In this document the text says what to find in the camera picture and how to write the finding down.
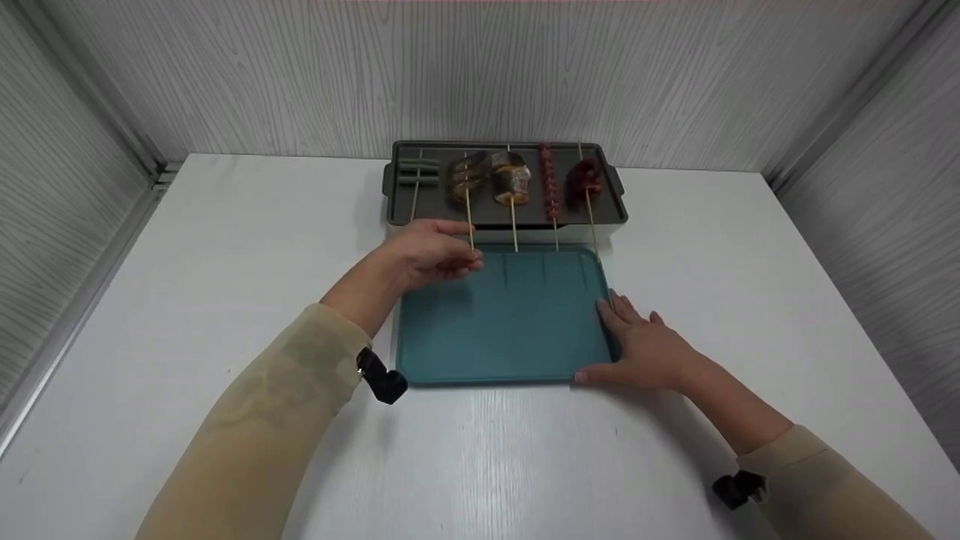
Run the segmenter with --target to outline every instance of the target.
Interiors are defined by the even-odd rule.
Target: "teal tray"
[[[570,381],[613,361],[603,267],[579,247],[477,246],[484,269],[400,302],[396,369],[412,384]]]

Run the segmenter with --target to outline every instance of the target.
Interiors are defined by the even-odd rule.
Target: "white wall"
[[[960,11],[781,201],[960,466]]]
[[[0,410],[146,188],[0,3]]]
[[[617,165],[772,165],[918,0],[45,0],[169,160],[591,140]]]

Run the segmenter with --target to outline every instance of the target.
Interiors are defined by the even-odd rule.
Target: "meat skewer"
[[[566,204],[572,209],[576,209],[580,206],[581,198],[587,204],[590,233],[593,236],[593,253],[599,258],[597,231],[593,223],[593,202],[590,197],[603,193],[603,184],[600,183],[603,168],[600,162],[593,158],[584,159],[584,149],[579,142],[577,143],[577,151],[580,153],[580,161],[566,174]]]
[[[530,201],[530,169],[523,162],[523,157],[510,151],[507,143],[506,152],[498,152],[491,156],[493,180],[493,199],[506,206],[510,204],[510,225],[514,233],[514,252],[518,252],[516,242],[516,209],[515,205],[525,205]]]
[[[560,215],[560,197],[557,189],[557,179],[554,177],[553,156],[550,145],[540,144],[540,179],[543,182],[543,203],[546,218],[553,221],[553,245],[560,251],[560,239],[557,235],[557,217]]]

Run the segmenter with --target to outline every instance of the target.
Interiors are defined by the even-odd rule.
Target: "sausage skewer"
[[[554,178],[553,156],[550,155],[550,145],[540,145],[540,178],[543,181],[543,201],[547,219],[553,221],[553,245],[560,251],[560,238],[557,235],[557,216],[560,213],[560,202],[557,196],[557,179]]]

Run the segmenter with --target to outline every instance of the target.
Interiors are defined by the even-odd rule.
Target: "white table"
[[[383,161],[193,155],[0,463],[2,536],[131,538],[209,408],[383,238]],[[758,174],[621,169],[607,277],[939,537],[960,476]],[[388,321],[375,347],[392,363]],[[732,457],[670,395],[361,386],[287,538],[742,538]]]

